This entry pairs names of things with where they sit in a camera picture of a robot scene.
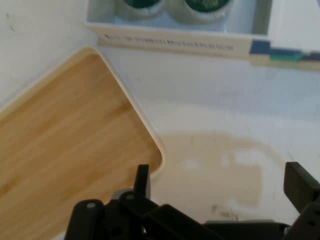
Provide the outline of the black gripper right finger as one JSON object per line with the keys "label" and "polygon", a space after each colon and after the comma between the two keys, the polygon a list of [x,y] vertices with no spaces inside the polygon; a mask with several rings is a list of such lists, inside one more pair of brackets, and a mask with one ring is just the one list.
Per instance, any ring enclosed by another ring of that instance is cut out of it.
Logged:
{"label": "black gripper right finger", "polygon": [[284,239],[318,240],[320,238],[320,183],[298,162],[287,162],[283,191],[299,213]]}

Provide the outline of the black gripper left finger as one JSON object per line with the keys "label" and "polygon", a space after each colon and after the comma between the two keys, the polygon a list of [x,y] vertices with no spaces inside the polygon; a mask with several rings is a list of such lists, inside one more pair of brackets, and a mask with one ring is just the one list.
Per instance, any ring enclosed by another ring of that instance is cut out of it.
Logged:
{"label": "black gripper left finger", "polygon": [[150,197],[149,165],[137,167],[133,189],[107,204],[85,200],[75,205],[67,240],[206,240],[208,229],[169,204]]}

